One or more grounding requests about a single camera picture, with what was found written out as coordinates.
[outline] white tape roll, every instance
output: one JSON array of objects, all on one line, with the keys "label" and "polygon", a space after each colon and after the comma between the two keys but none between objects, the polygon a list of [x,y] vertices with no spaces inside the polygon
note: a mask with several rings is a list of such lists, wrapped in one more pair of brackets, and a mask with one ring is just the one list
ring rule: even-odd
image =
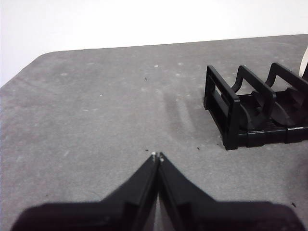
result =
[{"label": "white tape roll", "polygon": [[303,56],[302,63],[300,64],[299,76],[301,76],[301,77],[303,76],[304,71],[305,71],[306,66],[307,66],[307,63],[308,63],[308,47],[307,47],[305,54]]}]

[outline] debris speck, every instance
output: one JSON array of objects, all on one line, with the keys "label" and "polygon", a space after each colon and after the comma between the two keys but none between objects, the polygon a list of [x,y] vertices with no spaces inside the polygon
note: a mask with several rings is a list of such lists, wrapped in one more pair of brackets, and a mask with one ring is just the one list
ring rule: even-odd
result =
[{"label": "debris speck", "polygon": [[23,157],[20,155],[20,156],[16,159],[16,161],[19,162],[21,159],[23,159]]},{"label": "debris speck", "polygon": [[93,194],[97,195],[99,198],[101,198],[101,197],[102,197],[101,195],[99,195],[99,194],[98,194],[98,193],[96,193],[95,191],[91,191],[91,190],[89,190],[89,192],[91,192],[91,193],[93,193]]},{"label": "debris speck", "polygon": [[63,156],[67,156],[68,154],[69,154],[69,151],[66,151]]},{"label": "debris speck", "polygon": [[109,217],[109,216],[106,216],[106,217],[104,217],[104,220],[105,220],[105,221],[109,221],[109,220],[110,220],[110,217]]}]

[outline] black holder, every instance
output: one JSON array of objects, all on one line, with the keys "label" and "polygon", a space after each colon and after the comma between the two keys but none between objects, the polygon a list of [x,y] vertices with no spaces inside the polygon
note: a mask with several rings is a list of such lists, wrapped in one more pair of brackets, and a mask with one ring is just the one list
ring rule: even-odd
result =
[{"label": "black holder", "polygon": [[[271,87],[276,76],[292,87],[274,92]],[[236,95],[243,79],[255,90]],[[226,150],[308,140],[308,68],[301,78],[273,63],[263,82],[247,67],[239,66],[235,84],[229,87],[213,66],[207,66],[204,107],[210,111]]]},{"label": "black holder", "polygon": [[148,158],[103,201],[29,208],[12,231],[148,231],[154,224],[149,215],[158,192],[176,231],[305,230],[293,210],[284,205],[214,200],[160,153]]}]

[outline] white wall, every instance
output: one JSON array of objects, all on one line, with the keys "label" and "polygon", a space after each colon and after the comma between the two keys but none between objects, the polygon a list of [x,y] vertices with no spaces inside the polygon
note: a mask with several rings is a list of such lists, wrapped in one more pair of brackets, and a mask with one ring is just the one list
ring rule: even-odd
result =
[{"label": "white wall", "polygon": [[308,33],[308,0],[1,0],[1,85],[50,51]]}]

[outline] gray felt surface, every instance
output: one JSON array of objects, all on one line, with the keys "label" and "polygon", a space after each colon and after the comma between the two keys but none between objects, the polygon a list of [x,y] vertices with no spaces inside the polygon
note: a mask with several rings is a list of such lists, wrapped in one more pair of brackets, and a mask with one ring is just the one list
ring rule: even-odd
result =
[{"label": "gray felt surface", "polygon": [[203,108],[207,65],[230,85],[242,64],[262,79],[272,62],[298,73],[307,45],[296,35],[38,57],[1,88],[1,230],[29,206],[101,200],[152,151],[217,200],[286,204],[307,227],[308,142],[226,151]]}]

